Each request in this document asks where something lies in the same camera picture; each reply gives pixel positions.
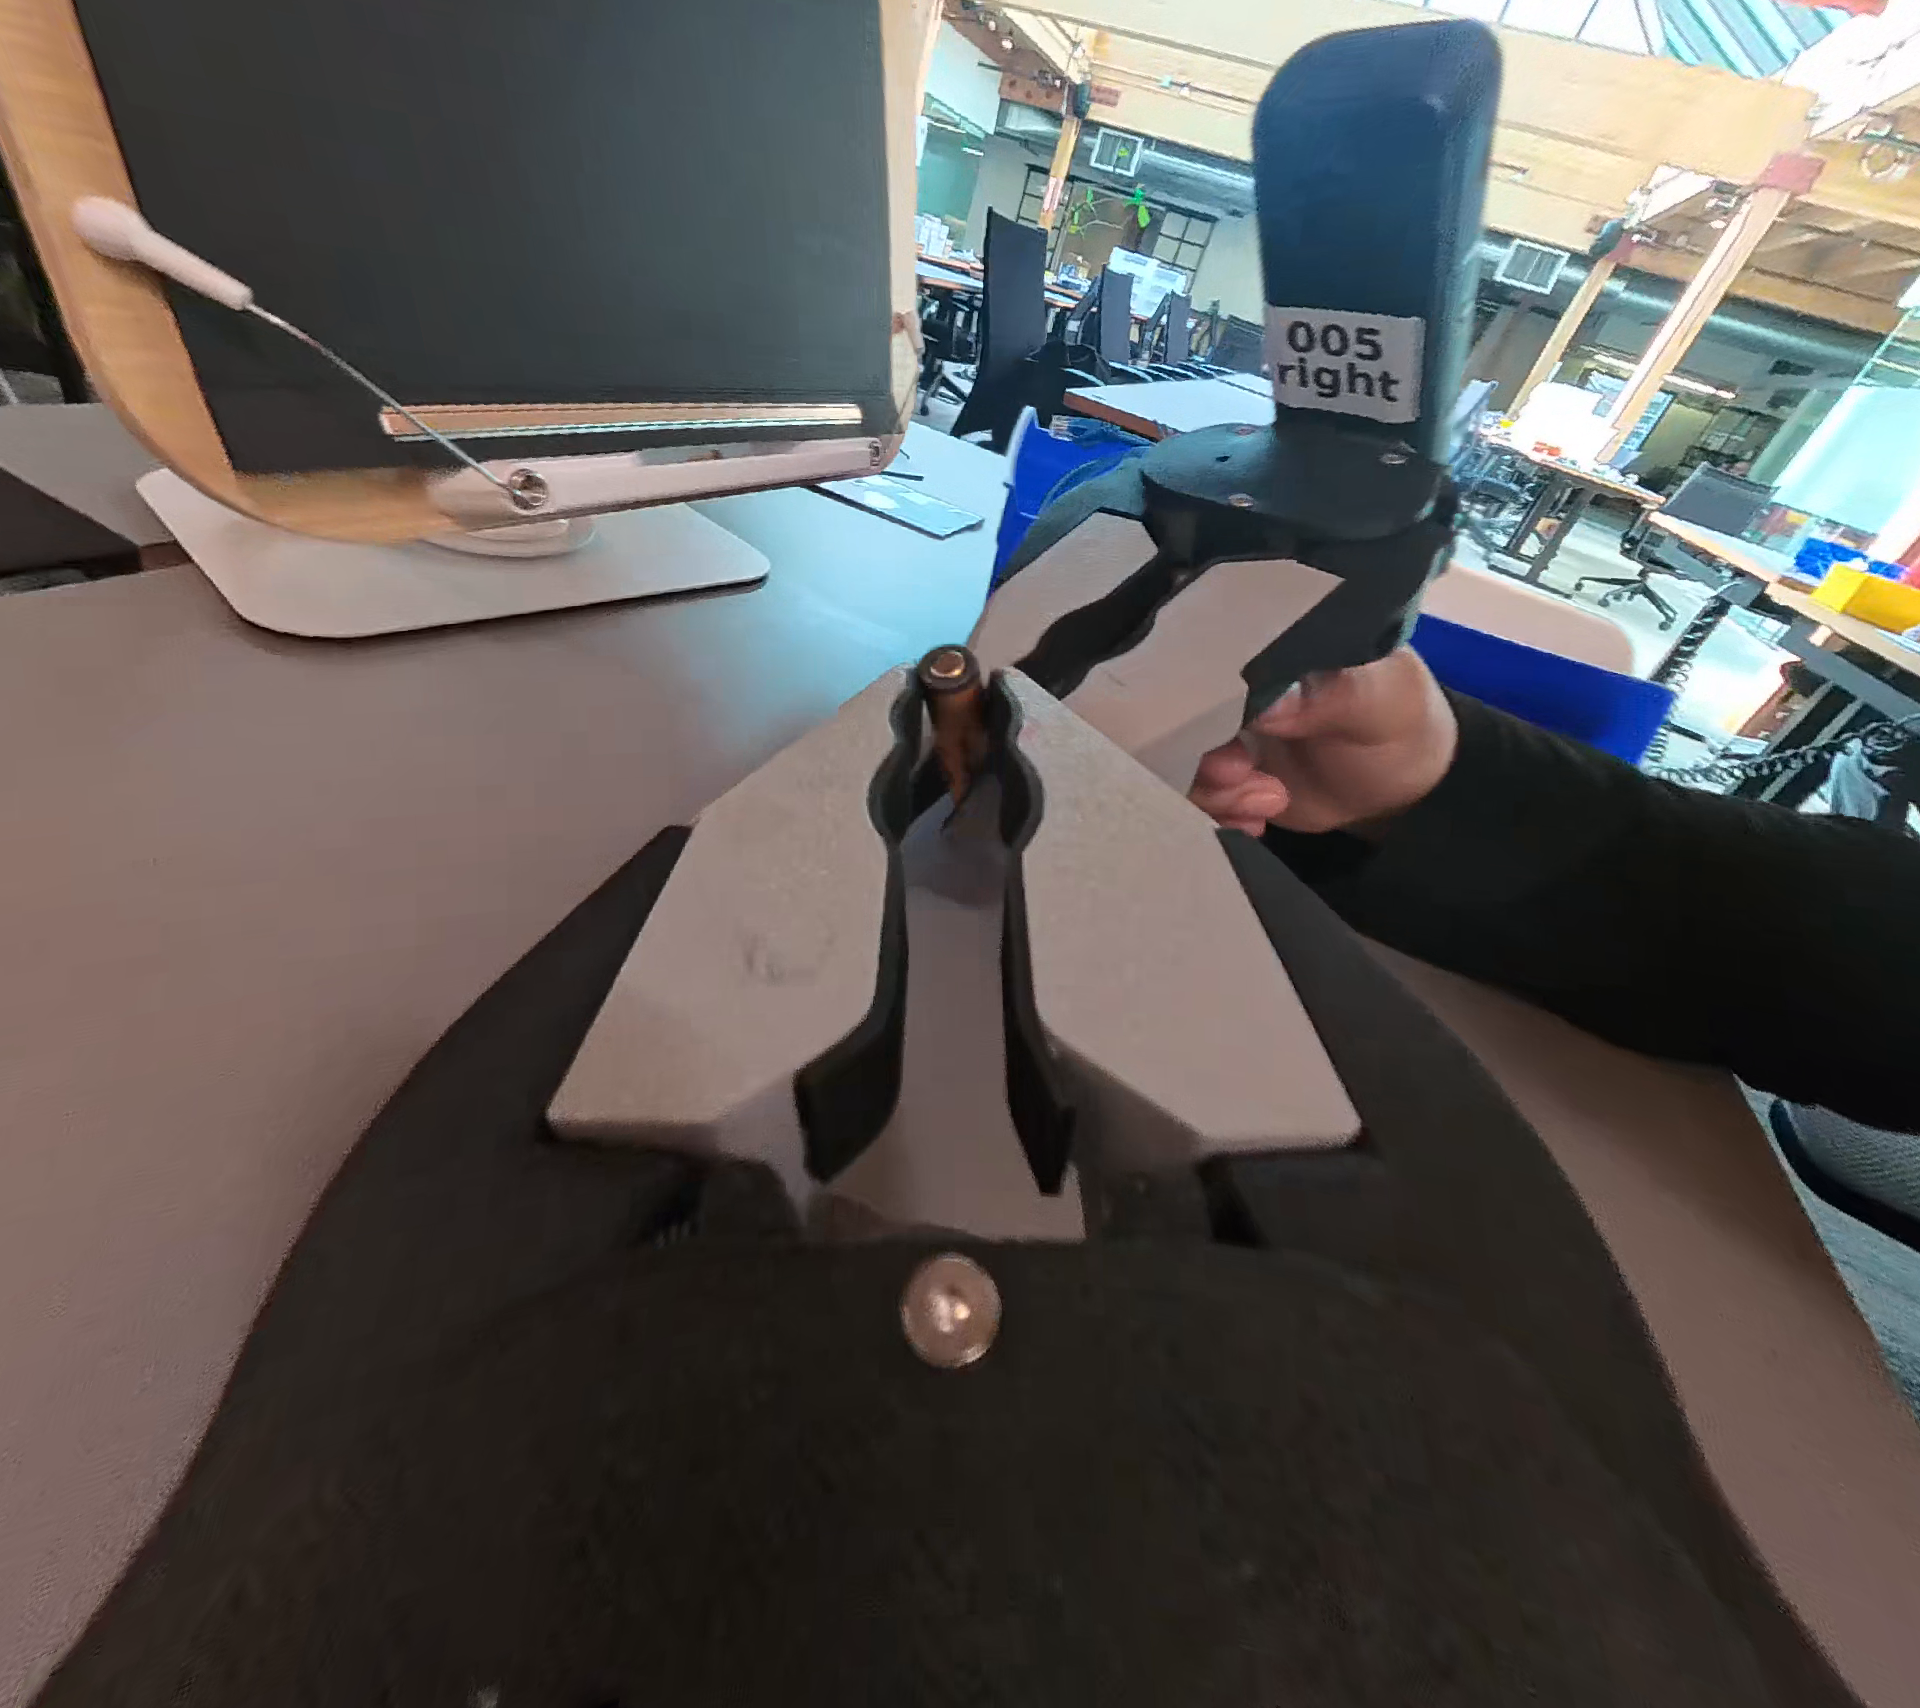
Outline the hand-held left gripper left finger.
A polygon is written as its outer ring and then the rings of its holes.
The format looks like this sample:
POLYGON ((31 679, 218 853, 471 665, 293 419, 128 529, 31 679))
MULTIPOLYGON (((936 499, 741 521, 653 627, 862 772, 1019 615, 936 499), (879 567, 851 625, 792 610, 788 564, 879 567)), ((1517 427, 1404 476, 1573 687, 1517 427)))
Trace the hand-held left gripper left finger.
POLYGON ((563 1140, 848 1172, 902 1087, 910 681, 873 681, 684 834, 548 1108, 563 1140))

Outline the person's right hand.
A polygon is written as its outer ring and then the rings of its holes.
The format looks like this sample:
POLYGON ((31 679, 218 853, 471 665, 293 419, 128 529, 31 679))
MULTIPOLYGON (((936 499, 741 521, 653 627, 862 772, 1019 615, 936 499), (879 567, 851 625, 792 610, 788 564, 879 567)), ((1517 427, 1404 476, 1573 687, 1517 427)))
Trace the person's right hand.
POLYGON ((1378 842, 1448 777, 1460 723, 1410 648, 1306 676, 1195 767, 1187 801, 1217 828, 1378 842))

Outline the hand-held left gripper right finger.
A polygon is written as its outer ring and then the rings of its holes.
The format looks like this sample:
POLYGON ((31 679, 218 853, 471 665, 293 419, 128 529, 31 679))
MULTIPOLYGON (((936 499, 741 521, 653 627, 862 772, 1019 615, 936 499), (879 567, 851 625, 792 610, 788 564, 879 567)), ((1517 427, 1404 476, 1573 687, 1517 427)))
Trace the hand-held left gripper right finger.
POLYGON ((1034 682, 995 687, 995 723, 1005 1099, 1036 1189, 1353 1146, 1236 865, 1259 849, 1034 682))

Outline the blue plastic bin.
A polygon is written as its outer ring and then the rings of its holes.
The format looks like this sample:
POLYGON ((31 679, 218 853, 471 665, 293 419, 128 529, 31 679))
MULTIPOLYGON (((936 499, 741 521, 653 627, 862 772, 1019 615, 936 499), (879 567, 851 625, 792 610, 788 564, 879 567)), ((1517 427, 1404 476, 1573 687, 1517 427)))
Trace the blue plastic bin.
MULTIPOLYGON (((1116 424, 1019 408, 1003 475, 991 585, 1041 510, 1069 487, 1133 465, 1145 440, 1116 424)), ((1407 638, 1453 693, 1583 743, 1630 767, 1645 761, 1676 695, 1633 672, 1632 643, 1604 617, 1478 568, 1448 567, 1428 589, 1407 638)))

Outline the copper black battery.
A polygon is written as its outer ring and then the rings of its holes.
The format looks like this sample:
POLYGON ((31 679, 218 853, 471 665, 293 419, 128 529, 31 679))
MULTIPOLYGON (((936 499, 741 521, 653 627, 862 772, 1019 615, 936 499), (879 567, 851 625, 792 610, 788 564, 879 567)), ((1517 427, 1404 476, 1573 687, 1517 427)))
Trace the copper black battery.
POLYGON ((914 666, 923 715, 923 754, 953 812, 970 798, 991 754, 990 679, 964 644, 939 644, 914 666))

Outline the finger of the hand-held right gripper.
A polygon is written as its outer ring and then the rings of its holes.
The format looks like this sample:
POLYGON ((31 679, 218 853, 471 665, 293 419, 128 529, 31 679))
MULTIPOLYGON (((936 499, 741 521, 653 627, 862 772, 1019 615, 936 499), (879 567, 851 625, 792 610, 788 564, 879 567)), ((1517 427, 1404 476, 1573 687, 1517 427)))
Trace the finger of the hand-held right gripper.
POLYGON ((1338 589, 1339 576, 1300 563, 1220 563, 1173 593, 1144 638, 1093 665, 1064 705, 1187 794, 1200 763, 1243 728, 1248 665, 1338 589))
POLYGON ((971 629, 980 681, 1104 690, 1163 601, 1166 563, 1144 523, 1088 517, 988 593, 971 629))

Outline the black office chair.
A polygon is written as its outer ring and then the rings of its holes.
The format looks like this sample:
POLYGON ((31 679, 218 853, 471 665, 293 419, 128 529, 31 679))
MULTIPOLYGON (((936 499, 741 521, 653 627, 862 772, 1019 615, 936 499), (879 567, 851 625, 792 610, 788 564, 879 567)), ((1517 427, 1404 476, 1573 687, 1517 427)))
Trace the black office chair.
POLYGON ((1049 424, 1067 395, 1067 362, 1044 303, 1045 236, 990 211, 971 386, 952 436, 1010 454, 1021 414, 1049 424))

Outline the black computer monitor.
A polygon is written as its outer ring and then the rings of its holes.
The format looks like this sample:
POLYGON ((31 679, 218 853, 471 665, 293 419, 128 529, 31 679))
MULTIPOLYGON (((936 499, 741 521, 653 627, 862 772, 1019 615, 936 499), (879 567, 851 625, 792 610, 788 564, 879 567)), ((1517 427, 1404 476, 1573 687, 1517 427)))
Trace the black computer monitor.
POLYGON ((884 0, 3 0, 86 374, 198 497, 402 544, 881 473, 884 0))

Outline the person's right forearm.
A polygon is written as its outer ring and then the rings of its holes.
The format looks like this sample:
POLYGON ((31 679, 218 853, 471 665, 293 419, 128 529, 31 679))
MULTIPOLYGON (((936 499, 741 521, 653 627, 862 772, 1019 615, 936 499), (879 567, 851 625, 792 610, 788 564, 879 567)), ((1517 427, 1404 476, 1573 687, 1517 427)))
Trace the person's right forearm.
POLYGON ((1451 758, 1414 801, 1266 834, 1341 923, 1620 1049, 1915 1134, 1911 836, 1444 700, 1451 758))

